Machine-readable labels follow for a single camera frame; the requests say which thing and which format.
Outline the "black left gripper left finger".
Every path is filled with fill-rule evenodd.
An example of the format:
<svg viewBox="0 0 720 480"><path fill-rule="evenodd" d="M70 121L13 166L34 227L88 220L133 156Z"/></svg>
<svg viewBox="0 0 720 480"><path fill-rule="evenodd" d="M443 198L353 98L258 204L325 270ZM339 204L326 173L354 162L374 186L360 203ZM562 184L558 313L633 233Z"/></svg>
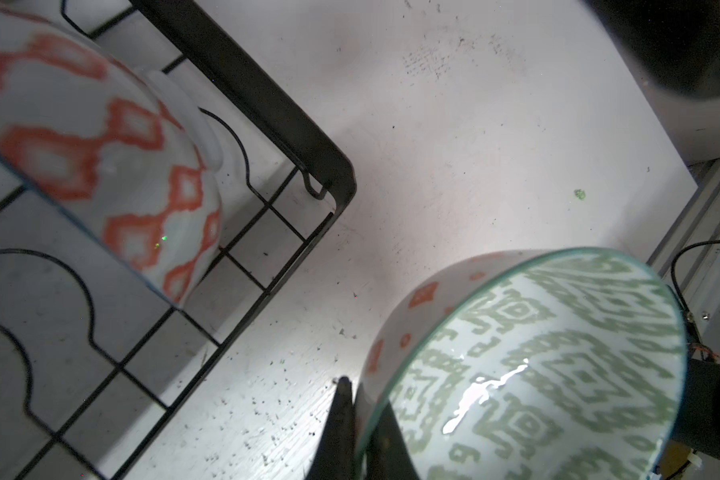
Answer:
<svg viewBox="0 0 720 480"><path fill-rule="evenodd" d="M353 478L355 410L351 380L340 377L325 422L323 434L306 480L348 480Z"/></svg>

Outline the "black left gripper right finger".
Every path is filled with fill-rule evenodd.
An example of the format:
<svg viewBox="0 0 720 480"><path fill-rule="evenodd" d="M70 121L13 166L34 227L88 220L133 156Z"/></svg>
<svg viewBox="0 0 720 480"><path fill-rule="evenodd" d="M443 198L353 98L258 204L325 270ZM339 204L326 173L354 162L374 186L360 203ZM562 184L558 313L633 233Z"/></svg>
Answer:
<svg viewBox="0 0 720 480"><path fill-rule="evenodd" d="M391 404L381 411L366 449L365 478L419 480Z"/></svg>

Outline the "green patterned white bowl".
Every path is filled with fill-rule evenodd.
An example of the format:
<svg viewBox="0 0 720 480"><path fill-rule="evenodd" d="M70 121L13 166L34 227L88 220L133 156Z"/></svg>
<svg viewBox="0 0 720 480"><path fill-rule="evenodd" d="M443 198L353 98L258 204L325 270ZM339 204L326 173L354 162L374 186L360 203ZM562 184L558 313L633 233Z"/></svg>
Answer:
<svg viewBox="0 0 720 480"><path fill-rule="evenodd" d="M374 339L354 458L390 411L422 479L647 479L677 418L684 319L622 252L510 250L425 279Z"/></svg>

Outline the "blue geometric patterned bowl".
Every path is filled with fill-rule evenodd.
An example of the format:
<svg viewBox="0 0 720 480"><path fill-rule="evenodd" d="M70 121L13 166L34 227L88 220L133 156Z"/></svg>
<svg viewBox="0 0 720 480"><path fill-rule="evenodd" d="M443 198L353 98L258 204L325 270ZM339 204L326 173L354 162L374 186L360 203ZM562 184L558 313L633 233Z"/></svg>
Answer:
<svg viewBox="0 0 720 480"><path fill-rule="evenodd" d="M223 154L188 95L1 3L0 161L174 306L219 246Z"/></svg>

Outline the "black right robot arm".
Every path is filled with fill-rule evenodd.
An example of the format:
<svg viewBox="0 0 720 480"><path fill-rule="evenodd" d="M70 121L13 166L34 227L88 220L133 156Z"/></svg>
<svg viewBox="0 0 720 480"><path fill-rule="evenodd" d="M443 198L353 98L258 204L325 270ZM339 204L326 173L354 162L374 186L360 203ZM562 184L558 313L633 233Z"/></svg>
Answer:
<svg viewBox="0 0 720 480"><path fill-rule="evenodd" d="M661 87L720 98L720 1L590 0L606 31Z"/></svg>

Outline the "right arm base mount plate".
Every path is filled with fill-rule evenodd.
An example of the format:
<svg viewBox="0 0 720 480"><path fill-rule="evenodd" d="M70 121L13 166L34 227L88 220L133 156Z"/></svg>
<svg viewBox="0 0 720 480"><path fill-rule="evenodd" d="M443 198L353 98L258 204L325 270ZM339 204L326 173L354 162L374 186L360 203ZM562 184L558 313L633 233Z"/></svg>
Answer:
<svg viewBox="0 0 720 480"><path fill-rule="evenodd" d="M720 460L720 364L688 361L670 438Z"/></svg>

